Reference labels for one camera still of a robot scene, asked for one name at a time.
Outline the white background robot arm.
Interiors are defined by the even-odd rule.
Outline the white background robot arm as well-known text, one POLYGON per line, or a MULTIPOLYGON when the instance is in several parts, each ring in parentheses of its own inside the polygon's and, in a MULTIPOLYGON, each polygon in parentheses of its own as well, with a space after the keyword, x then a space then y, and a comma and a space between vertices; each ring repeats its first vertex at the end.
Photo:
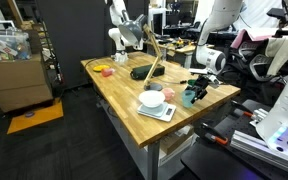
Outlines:
POLYGON ((116 47, 112 58, 115 62, 122 64, 128 60, 126 48, 132 46, 135 50, 142 50, 143 40, 140 40, 138 45, 133 45, 119 30, 119 26, 124 21, 129 20, 124 0, 104 0, 104 2, 109 7, 111 22, 114 25, 114 28, 108 30, 108 35, 115 42, 116 47))

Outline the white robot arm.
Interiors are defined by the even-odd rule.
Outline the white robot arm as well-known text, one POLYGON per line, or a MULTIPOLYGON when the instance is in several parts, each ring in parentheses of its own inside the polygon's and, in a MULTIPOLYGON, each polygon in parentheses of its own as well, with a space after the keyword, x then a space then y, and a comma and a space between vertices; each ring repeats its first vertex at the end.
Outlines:
MULTIPOLYGON (((205 66, 204 75, 216 77, 224 68, 223 52, 207 47, 209 35, 232 25, 240 14, 242 0, 214 0, 209 16, 203 22, 195 60, 205 66)), ((255 126, 257 134, 272 151, 288 158, 288 82, 273 108, 255 126)))

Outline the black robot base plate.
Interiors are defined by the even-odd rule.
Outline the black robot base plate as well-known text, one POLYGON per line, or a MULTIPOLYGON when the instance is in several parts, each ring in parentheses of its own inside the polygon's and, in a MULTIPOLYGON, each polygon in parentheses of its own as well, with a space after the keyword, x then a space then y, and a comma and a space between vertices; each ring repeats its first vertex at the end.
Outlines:
POLYGON ((197 138, 197 142, 181 156, 181 163, 199 180, 288 180, 288 172, 230 146, 234 130, 257 137, 255 128, 242 111, 233 108, 232 115, 215 129, 229 138, 227 145, 197 138))

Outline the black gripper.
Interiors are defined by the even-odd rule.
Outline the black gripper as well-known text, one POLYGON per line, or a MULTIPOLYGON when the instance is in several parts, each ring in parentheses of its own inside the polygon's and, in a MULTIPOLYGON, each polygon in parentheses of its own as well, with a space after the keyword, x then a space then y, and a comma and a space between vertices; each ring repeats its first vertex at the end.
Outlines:
POLYGON ((189 97, 190 99, 195 98, 196 100, 198 99, 202 100, 207 94, 207 91, 205 89, 210 84, 210 80, 206 76, 199 76, 195 80, 196 82, 193 86, 187 85, 185 95, 189 97))

